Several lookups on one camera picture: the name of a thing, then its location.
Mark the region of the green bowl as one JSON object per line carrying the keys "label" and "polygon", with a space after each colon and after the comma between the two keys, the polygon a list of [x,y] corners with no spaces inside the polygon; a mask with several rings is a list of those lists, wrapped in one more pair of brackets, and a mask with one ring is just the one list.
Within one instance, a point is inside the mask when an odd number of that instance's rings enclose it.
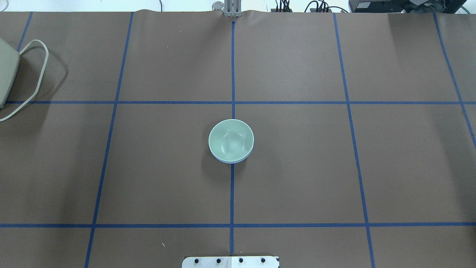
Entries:
{"label": "green bowl", "polygon": [[254,148],[254,133],[251,127],[238,119],[217,123],[209,133],[209,148],[224,147],[249,150]]}

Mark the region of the blue bowl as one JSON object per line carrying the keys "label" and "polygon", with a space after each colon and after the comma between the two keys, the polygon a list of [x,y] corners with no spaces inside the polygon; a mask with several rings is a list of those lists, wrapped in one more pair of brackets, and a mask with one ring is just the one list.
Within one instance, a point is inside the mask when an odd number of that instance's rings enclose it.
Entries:
{"label": "blue bowl", "polygon": [[242,162],[243,160],[247,159],[248,156],[251,155],[253,149],[253,147],[249,150],[216,147],[210,148],[210,152],[218,161],[222,163],[233,164]]}

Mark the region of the small metal cup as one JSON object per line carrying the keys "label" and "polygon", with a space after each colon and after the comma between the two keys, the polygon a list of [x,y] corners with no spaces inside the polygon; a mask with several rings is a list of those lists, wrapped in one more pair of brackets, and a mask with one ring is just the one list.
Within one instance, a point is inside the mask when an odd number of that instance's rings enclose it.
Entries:
{"label": "small metal cup", "polygon": [[212,4],[212,10],[213,11],[224,11],[225,5],[221,1],[216,1]]}

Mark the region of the cream toaster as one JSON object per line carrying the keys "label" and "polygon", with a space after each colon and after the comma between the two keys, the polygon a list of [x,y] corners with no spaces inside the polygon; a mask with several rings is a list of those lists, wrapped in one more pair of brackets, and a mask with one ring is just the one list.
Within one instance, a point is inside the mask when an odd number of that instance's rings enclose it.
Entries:
{"label": "cream toaster", "polygon": [[0,108],[7,102],[17,75],[19,52],[2,38],[0,39]]}

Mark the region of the aluminium frame post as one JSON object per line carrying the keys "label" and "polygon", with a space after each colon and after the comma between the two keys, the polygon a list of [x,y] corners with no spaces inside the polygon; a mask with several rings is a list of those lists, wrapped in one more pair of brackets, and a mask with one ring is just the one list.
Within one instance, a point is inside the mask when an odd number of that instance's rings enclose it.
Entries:
{"label": "aluminium frame post", "polygon": [[241,0],[223,0],[225,17],[241,17],[242,1]]}

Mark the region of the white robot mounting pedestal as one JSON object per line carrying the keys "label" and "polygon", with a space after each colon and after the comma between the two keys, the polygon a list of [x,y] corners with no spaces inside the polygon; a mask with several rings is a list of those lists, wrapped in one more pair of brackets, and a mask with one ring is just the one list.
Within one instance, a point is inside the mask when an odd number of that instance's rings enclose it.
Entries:
{"label": "white robot mounting pedestal", "polygon": [[182,268],[279,268],[277,256],[191,256]]}

